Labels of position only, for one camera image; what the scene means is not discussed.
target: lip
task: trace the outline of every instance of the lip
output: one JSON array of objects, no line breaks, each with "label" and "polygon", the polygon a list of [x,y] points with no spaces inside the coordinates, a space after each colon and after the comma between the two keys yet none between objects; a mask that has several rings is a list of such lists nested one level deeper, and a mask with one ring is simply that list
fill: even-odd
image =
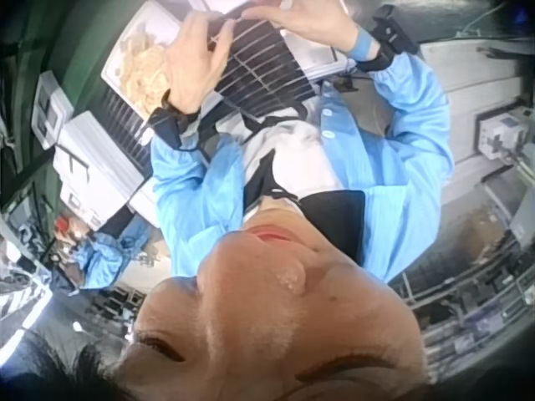
[{"label": "lip", "polygon": [[253,234],[262,241],[268,242],[273,240],[278,241],[289,241],[297,242],[302,244],[302,242],[293,234],[290,230],[286,230],[279,226],[265,225],[265,226],[256,226],[246,230],[249,234]]}]

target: shirt button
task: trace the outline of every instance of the shirt button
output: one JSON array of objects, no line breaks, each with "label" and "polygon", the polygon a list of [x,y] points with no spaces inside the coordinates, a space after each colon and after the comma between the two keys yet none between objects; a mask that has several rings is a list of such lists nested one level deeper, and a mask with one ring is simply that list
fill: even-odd
[{"label": "shirt button", "polygon": [[322,131],[321,135],[330,140],[336,136],[333,131]]}]

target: wristband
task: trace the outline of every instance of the wristband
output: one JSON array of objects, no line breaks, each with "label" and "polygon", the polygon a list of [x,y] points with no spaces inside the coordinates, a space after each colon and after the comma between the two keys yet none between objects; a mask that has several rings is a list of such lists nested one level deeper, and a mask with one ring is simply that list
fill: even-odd
[{"label": "wristband", "polygon": [[357,43],[349,51],[348,55],[354,61],[366,61],[368,58],[369,50],[374,42],[372,36],[363,28],[359,28],[359,35],[357,36]]}]

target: light blue jacket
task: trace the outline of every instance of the light blue jacket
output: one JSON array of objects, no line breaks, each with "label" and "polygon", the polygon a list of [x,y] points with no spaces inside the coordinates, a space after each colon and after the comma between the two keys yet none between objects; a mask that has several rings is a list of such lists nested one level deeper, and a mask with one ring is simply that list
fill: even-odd
[{"label": "light blue jacket", "polygon": [[73,258],[85,274],[84,290],[111,287],[139,255],[150,235],[150,225],[135,215],[118,239],[96,232],[82,241]]},{"label": "light blue jacket", "polygon": [[[450,108],[435,74],[417,57],[396,56],[388,69],[371,76],[395,109],[387,138],[359,129],[328,82],[321,88],[321,130],[344,188],[366,196],[363,268],[388,282],[436,238],[441,187],[454,168]],[[242,225],[242,151],[223,135],[206,166],[199,152],[175,151],[155,138],[152,165],[172,272],[193,277],[216,242]]]}]

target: hand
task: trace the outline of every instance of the hand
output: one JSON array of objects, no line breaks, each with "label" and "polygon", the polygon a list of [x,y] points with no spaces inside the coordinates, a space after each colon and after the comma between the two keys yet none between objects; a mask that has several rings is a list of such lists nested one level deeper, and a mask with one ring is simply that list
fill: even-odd
[{"label": "hand", "polygon": [[213,53],[208,50],[208,23],[219,14],[192,12],[167,50],[171,104],[185,114],[196,113],[219,83],[230,53],[235,21],[223,25]]},{"label": "hand", "polygon": [[267,19],[303,38],[344,52],[353,48],[359,36],[358,25],[345,12],[340,0],[293,0],[288,11],[273,5],[259,6],[245,10],[242,17]]}]

